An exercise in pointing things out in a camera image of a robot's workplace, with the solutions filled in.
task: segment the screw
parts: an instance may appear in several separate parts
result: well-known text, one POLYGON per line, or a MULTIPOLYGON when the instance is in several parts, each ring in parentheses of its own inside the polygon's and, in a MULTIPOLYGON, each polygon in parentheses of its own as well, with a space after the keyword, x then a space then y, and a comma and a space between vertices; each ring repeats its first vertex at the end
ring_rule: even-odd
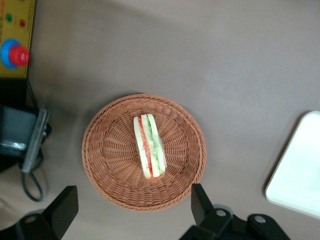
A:
POLYGON ((36 219, 37 219, 36 216, 29 216, 26 220, 24 220, 24 222, 26 224, 30 224, 30 223, 34 222, 36 219))
POLYGON ((257 215, 254 217, 254 220, 256 220, 258 223, 260 224, 264 224, 266 222, 266 220, 264 219, 263 216, 257 215))
POLYGON ((219 217, 224 217, 226 216, 226 212, 221 210, 221 209, 218 209, 216 212, 215 212, 219 217))

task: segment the black mount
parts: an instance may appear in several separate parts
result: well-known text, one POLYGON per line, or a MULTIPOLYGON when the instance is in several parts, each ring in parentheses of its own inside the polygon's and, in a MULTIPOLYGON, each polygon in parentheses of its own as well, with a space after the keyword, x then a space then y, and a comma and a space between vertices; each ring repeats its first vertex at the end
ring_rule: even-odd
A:
POLYGON ((277 222, 264 214, 244 221, 228 207, 214 207, 201 184, 191 189, 191 210, 196 225, 180 240, 290 240, 277 222))

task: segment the round wicker basket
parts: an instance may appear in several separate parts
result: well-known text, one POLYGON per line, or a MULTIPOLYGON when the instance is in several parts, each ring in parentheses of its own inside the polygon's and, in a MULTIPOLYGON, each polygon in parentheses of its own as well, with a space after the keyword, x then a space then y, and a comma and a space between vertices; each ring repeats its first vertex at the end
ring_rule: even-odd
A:
POLYGON ((89 124, 82 143, 84 169, 94 187, 114 204, 152 212, 184 200, 206 165, 204 135, 195 119, 169 99, 134 94, 105 106, 89 124), (153 114, 167 160, 165 176, 151 183, 144 176, 133 118, 153 114))

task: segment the sandwich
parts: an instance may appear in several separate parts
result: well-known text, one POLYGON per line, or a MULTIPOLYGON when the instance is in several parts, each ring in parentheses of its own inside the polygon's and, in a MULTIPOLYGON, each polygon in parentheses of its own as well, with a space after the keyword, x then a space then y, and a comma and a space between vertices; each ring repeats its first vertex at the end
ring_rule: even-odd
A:
POLYGON ((167 167, 155 118, 152 114, 135 116, 133 126, 144 176, 155 183, 164 176, 167 167))

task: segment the white tray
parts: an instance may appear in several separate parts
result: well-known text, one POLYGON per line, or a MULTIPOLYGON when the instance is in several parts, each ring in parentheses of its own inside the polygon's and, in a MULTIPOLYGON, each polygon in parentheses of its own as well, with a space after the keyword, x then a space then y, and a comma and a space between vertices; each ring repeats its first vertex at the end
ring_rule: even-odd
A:
POLYGON ((320 219, 320 112, 307 113, 265 190, 269 202, 320 219))

